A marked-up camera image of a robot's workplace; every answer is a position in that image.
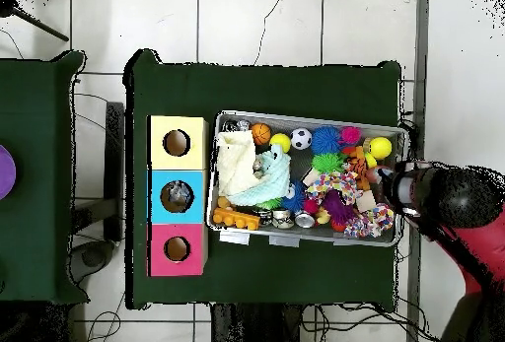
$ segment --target purple object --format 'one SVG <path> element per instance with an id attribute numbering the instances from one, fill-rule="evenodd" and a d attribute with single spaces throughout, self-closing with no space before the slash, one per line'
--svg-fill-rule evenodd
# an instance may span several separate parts
<path id="1" fill-rule="evenodd" d="M 2 200 L 14 186 L 16 181 L 16 166 L 14 160 L 2 145 L 0 145 L 0 200 Z"/>
<path id="2" fill-rule="evenodd" d="M 349 206 L 343 204 L 338 190 L 330 190 L 326 194 L 325 200 L 323 200 L 323 207 L 338 225 L 345 225 L 347 221 L 356 216 L 352 209 L 352 204 Z"/>

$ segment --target orange toy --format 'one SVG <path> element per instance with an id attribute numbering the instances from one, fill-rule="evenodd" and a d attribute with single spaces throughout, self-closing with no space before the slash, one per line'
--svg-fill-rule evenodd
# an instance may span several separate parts
<path id="1" fill-rule="evenodd" d="M 221 209 L 220 207 L 214 209 L 212 220 L 216 224 L 235 225 L 239 229 L 247 227 L 250 231 L 255 231 L 259 228 L 259 216 L 234 212 L 232 210 Z"/>
<path id="2" fill-rule="evenodd" d="M 363 147 L 362 146 L 356 147 L 356 150 L 351 154 L 349 154 L 349 157 L 351 158 L 349 161 L 350 165 L 349 170 L 354 171 L 358 174 L 358 177 L 356 179 L 358 189 L 365 191 L 370 190 L 370 183 L 368 182 L 368 179 L 365 176 L 367 172 L 367 163 Z"/>
<path id="3" fill-rule="evenodd" d="M 252 139 L 257 145 L 266 144 L 270 140 L 270 128 L 264 123 L 251 126 Z"/>

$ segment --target yellow ball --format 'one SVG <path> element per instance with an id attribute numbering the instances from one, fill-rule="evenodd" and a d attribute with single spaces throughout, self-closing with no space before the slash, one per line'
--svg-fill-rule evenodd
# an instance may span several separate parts
<path id="1" fill-rule="evenodd" d="M 279 144 L 284 154 L 287 154 L 289 148 L 291 148 L 291 139 L 289 139 L 289 136 L 284 135 L 284 133 L 276 133 L 270 139 L 270 145 L 273 144 Z"/>
<path id="2" fill-rule="evenodd" d="M 383 160 L 393 149 L 392 144 L 387 138 L 374 138 L 370 142 L 370 154 L 376 160 Z"/>

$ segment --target metal can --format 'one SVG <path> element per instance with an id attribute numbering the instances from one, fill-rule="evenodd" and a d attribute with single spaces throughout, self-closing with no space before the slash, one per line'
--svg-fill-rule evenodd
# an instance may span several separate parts
<path id="1" fill-rule="evenodd" d="M 282 208 L 272 211 L 272 224 L 278 229 L 289 229 L 295 225 L 293 219 L 291 219 L 291 212 Z"/>

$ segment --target basketball toy ball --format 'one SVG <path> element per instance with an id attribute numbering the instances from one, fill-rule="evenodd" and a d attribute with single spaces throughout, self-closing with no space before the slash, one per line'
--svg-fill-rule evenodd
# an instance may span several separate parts
<path id="1" fill-rule="evenodd" d="M 264 123 L 255 123 L 251 126 L 252 139 L 257 145 L 264 145 L 270 139 L 270 128 Z"/>
<path id="2" fill-rule="evenodd" d="M 369 139 L 363 144 L 363 149 L 365 152 L 369 152 L 376 160 L 381 161 L 391 153 L 393 146 L 389 139 L 383 137 Z"/>
<path id="3" fill-rule="evenodd" d="M 291 146 L 295 149 L 303 150 L 311 146 L 312 133 L 305 127 L 295 129 L 291 132 Z"/>
<path id="4" fill-rule="evenodd" d="M 288 135 L 284 135 L 284 133 L 276 133 L 270 139 L 270 145 L 279 144 L 282 147 L 282 151 L 284 154 L 287 154 L 289 148 L 291 148 L 291 140 Z"/>

